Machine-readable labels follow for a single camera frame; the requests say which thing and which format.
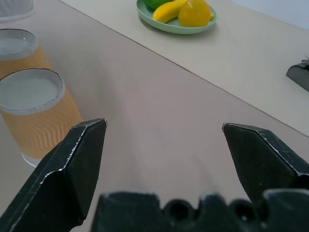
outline plate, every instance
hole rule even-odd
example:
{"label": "plate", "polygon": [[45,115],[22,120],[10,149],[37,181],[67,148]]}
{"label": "plate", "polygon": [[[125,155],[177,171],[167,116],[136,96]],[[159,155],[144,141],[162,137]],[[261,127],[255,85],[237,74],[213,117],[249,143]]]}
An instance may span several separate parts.
{"label": "plate", "polygon": [[178,18],[172,19],[171,21],[167,23],[161,23],[161,22],[153,20],[152,18],[153,18],[154,10],[149,9],[146,6],[144,0],[137,0],[136,6],[139,12],[139,16],[150,26],[153,26],[154,28],[157,28],[159,30],[163,30],[166,32],[174,33],[174,34],[190,35],[190,34],[201,33],[211,28],[215,24],[216,19],[217,19],[216,12],[211,6],[209,6],[211,8],[211,12],[213,13],[213,20],[211,20],[204,27],[187,28],[187,27],[180,26]]}

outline banana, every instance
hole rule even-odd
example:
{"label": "banana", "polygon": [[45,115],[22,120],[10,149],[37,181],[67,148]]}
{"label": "banana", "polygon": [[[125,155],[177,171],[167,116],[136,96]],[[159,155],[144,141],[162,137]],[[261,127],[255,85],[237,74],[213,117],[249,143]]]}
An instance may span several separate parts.
{"label": "banana", "polygon": [[159,6],[153,14],[153,20],[166,23],[173,18],[177,18],[181,7],[186,0],[174,0]]}

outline table surface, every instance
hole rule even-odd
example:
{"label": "table surface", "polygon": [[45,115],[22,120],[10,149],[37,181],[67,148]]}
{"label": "table surface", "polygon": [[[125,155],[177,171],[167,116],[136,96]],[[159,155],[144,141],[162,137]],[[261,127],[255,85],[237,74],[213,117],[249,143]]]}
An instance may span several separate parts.
{"label": "table surface", "polygon": [[[109,122],[89,215],[74,232],[89,231],[104,192],[152,191],[162,205],[184,198],[195,207],[204,192],[247,198],[224,122],[267,128],[309,161],[308,137],[57,0],[37,3],[31,31],[82,116]],[[2,118],[0,147],[1,215],[33,168]]]}
{"label": "table surface", "polygon": [[309,30],[231,0],[208,0],[217,12],[215,27],[199,35],[173,35],[142,23],[136,0],[62,1],[309,135],[309,94],[286,77],[309,56]]}

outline black device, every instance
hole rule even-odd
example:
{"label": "black device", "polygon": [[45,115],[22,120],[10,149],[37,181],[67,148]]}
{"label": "black device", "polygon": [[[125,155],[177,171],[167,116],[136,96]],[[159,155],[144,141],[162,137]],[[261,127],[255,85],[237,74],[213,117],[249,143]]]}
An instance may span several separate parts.
{"label": "black device", "polygon": [[290,67],[286,76],[309,91],[309,59]]}
{"label": "black device", "polygon": [[[103,119],[73,127],[2,215],[0,231],[69,232],[81,225],[105,130]],[[269,130],[225,123],[223,132],[251,202],[227,205],[219,194],[206,194],[197,209],[178,199],[161,209],[155,194],[102,194],[91,232],[308,232],[309,165]]]}

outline white cup rim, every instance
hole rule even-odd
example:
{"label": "white cup rim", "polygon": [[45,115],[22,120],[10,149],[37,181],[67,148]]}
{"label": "white cup rim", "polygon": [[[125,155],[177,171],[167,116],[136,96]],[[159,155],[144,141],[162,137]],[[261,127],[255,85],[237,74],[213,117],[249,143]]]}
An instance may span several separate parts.
{"label": "white cup rim", "polygon": [[29,69],[23,69],[23,70],[19,70],[16,72],[13,72],[7,76],[5,76],[4,78],[2,78],[0,80],[7,80],[7,78],[10,78],[14,75],[16,75],[17,73],[22,73],[22,72],[28,72],[30,70],[45,70],[47,72],[52,72],[53,74],[55,74],[55,76],[60,80],[60,86],[59,86],[59,93],[57,94],[57,96],[54,99],[49,100],[48,102],[42,104],[42,105],[38,105],[38,106],[34,106],[31,108],[25,108],[25,109],[14,109],[14,108],[9,108],[5,105],[3,105],[0,102],[0,110],[8,113],[8,114],[12,114],[12,115],[31,115],[31,114],[35,114],[35,113],[39,113],[45,110],[48,110],[52,107],[54,107],[56,104],[58,104],[60,102],[60,100],[62,100],[65,96],[65,84],[61,78],[61,76],[56,73],[55,71],[51,70],[51,69],[44,69],[44,68],[29,68]]}
{"label": "white cup rim", "polygon": [[5,54],[5,55],[0,54],[0,61],[10,61],[10,60],[17,60],[17,59],[23,59],[23,58],[29,57],[29,56],[33,55],[36,52],[36,50],[38,49],[38,47],[39,47],[35,35],[32,34],[29,31],[27,31],[27,30],[5,28],[5,29],[0,29],[0,34],[3,31],[12,31],[12,32],[13,31],[14,32],[19,31],[19,32],[22,32],[22,33],[26,33],[26,34],[28,34],[29,36],[31,36],[33,38],[33,41],[31,41],[31,44],[30,44],[29,47],[23,49],[22,51],[20,51],[18,53],[15,53],[15,54]]}

